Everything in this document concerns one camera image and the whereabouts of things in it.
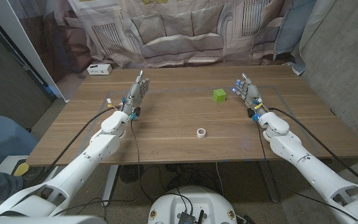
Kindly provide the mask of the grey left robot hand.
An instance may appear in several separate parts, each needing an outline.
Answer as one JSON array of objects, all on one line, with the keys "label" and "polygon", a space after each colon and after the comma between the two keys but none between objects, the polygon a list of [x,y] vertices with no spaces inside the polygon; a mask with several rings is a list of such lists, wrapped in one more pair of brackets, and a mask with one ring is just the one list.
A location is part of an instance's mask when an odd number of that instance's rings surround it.
[{"label": "grey left robot hand", "polygon": [[136,108],[140,108],[142,100],[149,90],[149,83],[148,78],[143,79],[143,71],[141,70],[123,102],[122,112],[131,115]]}]

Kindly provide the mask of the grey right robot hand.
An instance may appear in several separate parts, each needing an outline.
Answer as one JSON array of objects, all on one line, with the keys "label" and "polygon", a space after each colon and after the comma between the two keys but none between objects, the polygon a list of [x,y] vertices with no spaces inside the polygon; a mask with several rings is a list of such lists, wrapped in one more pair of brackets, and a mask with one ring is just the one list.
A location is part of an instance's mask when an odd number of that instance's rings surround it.
[{"label": "grey right robot hand", "polygon": [[242,73],[241,80],[236,80],[236,86],[232,89],[232,92],[244,101],[248,117],[254,121],[258,121],[262,115],[269,112],[257,87],[245,73]]}]

